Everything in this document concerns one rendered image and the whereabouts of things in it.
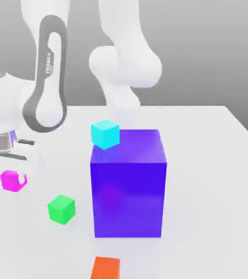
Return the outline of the small orange cube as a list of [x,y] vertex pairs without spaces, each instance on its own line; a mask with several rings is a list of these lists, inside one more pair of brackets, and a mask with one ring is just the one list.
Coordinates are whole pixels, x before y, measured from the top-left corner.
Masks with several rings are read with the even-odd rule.
[[120,259],[96,257],[90,279],[119,279]]

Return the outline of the small cyan cube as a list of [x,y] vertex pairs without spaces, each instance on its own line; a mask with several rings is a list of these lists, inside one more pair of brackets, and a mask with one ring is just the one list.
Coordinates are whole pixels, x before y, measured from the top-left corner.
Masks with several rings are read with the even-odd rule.
[[108,149],[120,143],[119,125],[108,119],[91,125],[92,143],[102,150]]

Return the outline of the large purple box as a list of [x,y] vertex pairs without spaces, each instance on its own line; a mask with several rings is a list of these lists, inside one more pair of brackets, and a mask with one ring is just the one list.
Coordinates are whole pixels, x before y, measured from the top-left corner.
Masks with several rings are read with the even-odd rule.
[[167,160],[158,130],[121,130],[120,144],[90,160],[97,238],[159,238]]

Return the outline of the small green cube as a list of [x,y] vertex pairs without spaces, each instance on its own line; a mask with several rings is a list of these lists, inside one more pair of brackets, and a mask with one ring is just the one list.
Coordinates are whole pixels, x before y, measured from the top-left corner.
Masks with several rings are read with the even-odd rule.
[[47,205],[49,217],[59,224],[67,224],[76,214],[75,200],[65,195],[58,195]]

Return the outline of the small magenta cube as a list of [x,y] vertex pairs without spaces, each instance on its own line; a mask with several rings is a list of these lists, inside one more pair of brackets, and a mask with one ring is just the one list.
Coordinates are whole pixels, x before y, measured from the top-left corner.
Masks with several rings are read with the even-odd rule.
[[0,175],[3,189],[11,192],[19,192],[27,184],[27,176],[24,175],[23,178],[21,183],[19,174],[11,170],[6,170]]

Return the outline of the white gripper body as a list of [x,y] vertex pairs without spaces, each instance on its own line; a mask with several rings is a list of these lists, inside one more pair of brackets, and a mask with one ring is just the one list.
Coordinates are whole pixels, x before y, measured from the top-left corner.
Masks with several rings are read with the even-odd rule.
[[18,173],[38,173],[40,156],[35,150],[15,149],[7,153],[0,152],[0,170],[17,171]]

